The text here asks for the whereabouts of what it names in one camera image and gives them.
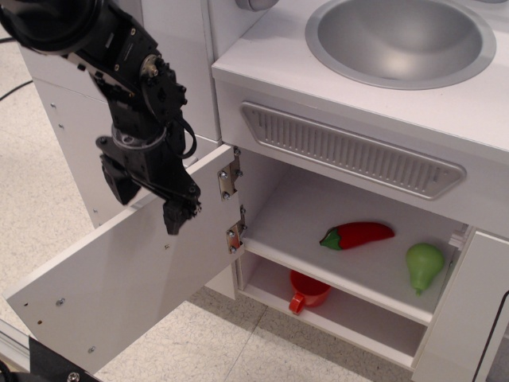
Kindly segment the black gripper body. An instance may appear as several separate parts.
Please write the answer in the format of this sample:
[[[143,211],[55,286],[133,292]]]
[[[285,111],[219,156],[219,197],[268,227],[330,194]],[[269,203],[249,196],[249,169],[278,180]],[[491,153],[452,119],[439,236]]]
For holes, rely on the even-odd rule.
[[[114,129],[111,136],[101,136],[95,144],[101,155],[105,154],[121,165],[141,189],[164,201],[186,200],[191,218],[199,212],[200,188],[183,164],[192,156],[196,146],[185,149],[183,127],[167,127],[149,140],[137,139]]]

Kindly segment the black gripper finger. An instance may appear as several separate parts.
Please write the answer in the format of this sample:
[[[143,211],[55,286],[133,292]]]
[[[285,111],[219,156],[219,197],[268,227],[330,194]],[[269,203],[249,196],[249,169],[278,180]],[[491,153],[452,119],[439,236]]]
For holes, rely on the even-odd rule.
[[[141,187],[137,185],[127,171],[112,158],[102,154],[100,159],[103,176],[111,192],[118,202],[122,205],[127,205],[136,197]]]
[[[191,210],[186,200],[170,199],[163,204],[163,219],[167,233],[176,236],[183,224],[191,219]]]

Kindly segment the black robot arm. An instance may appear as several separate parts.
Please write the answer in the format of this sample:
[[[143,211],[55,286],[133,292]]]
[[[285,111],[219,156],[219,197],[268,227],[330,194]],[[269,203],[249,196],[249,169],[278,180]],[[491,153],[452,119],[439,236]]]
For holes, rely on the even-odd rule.
[[[195,145],[182,114],[186,89],[157,42],[112,1],[4,1],[3,28],[23,47],[63,57],[89,74],[107,100],[111,134],[96,141],[103,176],[115,198],[140,189],[163,201],[170,235],[200,211],[200,188],[183,161]]]

